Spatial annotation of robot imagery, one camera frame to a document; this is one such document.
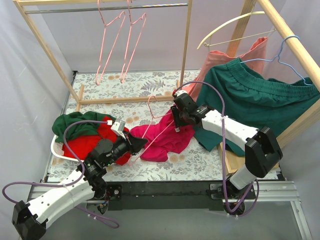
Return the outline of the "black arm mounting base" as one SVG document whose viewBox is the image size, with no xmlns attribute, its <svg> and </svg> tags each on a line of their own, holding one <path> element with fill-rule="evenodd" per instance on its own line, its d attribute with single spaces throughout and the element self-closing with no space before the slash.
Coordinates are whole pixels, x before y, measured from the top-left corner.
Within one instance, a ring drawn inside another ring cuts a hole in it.
<svg viewBox="0 0 320 240">
<path fill-rule="evenodd" d="M 227 209 L 221 180 L 113 181 L 107 193 L 109 211 Z"/>
</svg>

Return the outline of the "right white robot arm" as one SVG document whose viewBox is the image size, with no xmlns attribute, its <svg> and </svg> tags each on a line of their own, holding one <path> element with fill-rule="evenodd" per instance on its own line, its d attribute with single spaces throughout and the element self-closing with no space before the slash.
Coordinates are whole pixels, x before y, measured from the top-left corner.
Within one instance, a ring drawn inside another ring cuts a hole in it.
<svg viewBox="0 0 320 240">
<path fill-rule="evenodd" d="M 171 111 L 177 129 L 188 125 L 197 126 L 225 137 L 244 151 L 244 165 L 227 178 L 226 186 L 222 188 L 230 198 L 239 198 L 250 183 L 257 178 L 264 178 L 282 159 L 282 150 L 269 127 L 257 129 L 227 116 L 222 117 L 210 106 L 197 105 L 184 90 L 172 96 L 175 105 Z"/>
</svg>

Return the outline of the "magenta t shirt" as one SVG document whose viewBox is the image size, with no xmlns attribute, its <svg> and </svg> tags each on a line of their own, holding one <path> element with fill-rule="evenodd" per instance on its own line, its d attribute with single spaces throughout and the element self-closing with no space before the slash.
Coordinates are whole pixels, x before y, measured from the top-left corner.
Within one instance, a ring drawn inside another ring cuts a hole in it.
<svg viewBox="0 0 320 240">
<path fill-rule="evenodd" d="M 175 130 L 172 112 L 169 110 L 157 124 L 145 124 L 132 128 L 130 133 L 138 138 L 147 139 L 145 150 L 140 158 L 149 162 L 165 162 L 168 153 L 180 154 L 189 145 L 195 131 L 191 125 Z"/>
</svg>

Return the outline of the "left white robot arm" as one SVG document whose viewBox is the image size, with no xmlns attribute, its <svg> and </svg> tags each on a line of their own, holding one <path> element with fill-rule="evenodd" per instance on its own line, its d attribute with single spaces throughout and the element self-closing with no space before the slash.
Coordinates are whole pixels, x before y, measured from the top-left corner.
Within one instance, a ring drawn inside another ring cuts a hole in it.
<svg viewBox="0 0 320 240">
<path fill-rule="evenodd" d="M 77 205 L 92 198 L 105 198 L 109 192 L 103 180 L 106 167 L 126 153 L 137 154 L 147 142 L 146 138 L 135 137 L 129 132 L 115 142 L 100 140 L 84 162 L 60 184 L 29 202 L 21 200 L 15 204 L 12 224 L 20 237 L 39 240 L 53 222 Z"/>
</svg>

